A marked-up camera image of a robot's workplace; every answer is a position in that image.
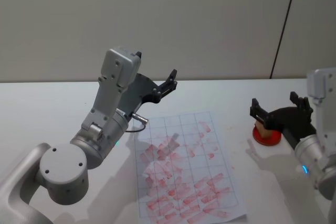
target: blue indicator light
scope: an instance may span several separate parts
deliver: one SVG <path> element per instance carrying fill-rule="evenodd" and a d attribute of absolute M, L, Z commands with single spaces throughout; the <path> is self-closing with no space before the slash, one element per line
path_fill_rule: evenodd
<path fill-rule="evenodd" d="M 302 166 L 302 169 L 304 170 L 304 172 L 306 173 L 306 174 L 308 174 L 308 168 L 306 168 L 304 165 Z"/>

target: red object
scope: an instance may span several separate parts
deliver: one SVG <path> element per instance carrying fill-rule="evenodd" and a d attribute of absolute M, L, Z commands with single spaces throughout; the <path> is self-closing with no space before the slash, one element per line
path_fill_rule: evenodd
<path fill-rule="evenodd" d="M 261 138 L 257 127 L 253 129 L 253 138 L 262 145 L 273 146 L 277 145 L 281 140 L 281 132 L 272 131 L 272 135 L 268 138 Z"/>

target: grid paper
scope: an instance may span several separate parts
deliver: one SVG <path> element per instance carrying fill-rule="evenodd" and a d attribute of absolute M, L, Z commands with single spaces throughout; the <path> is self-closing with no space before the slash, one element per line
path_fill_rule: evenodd
<path fill-rule="evenodd" d="M 223 223 L 245 214 L 211 113 L 152 118 L 134 140 L 141 224 Z"/>

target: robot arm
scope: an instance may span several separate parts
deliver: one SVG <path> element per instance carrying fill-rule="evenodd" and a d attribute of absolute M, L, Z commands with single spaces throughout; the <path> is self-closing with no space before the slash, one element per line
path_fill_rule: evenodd
<path fill-rule="evenodd" d="M 329 223 L 336 223 L 336 68 L 316 70 L 308 74 L 308 94 L 316 105 L 317 129 L 311 125 L 308 98 L 291 92 L 290 100 L 296 107 L 272 111 L 263 110 L 252 100 L 250 115 L 267 130 L 283 133 L 294 149 L 295 156 L 305 168 L 315 189 L 332 200 Z"/>
<path fill-rule="evenodd" d="M 145 128 L 148 120 L 136 113 L 140 106 L 159 103 L 177 82 L 173 70 L 157 86 L 138 73 L 140 62 L 140 52 L 130 54 L 119 47 L 107 51 L 93 107 L 70 144 L 35 147 L 0 183 L 0 223 L 52 224 L 28 205 L 36 189 L 45 187 L 61 205 L 78 202 L 89 187 L 88 169 L 103 162 L 127 131 L 128 122 L 134 118 Z"/>

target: white table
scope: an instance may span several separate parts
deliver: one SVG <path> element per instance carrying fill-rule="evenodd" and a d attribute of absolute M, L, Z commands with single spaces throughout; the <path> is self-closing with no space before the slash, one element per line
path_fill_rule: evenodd
<path fill-rule="evenodd" d="M 0 173 L 34 143 L 68 143 L 97 88 L 93 82 L 0 84 Z M 271 111 L 292 105 L 290 91 L 307 95 L 306 80 L 179 81 L 176 91 L 159 104 L 145 104 L 139 113 L 147 118 L 215 113 L 247 209 L 247 216 L 234 223 L 324 224 L 330 204 L 312 189 L 287 142 L 265 147 L 251 134 L 251 99 Z M 90 187 L 82 201 L 60 206 L 39 188 L 31 205 L 55 224 L 136 223 L 134 145 L 129 136 L 125 133 L 103 164 L 89 171 Z M 260 156 L 257 162 L 247 154 L 248 140 Z"/>

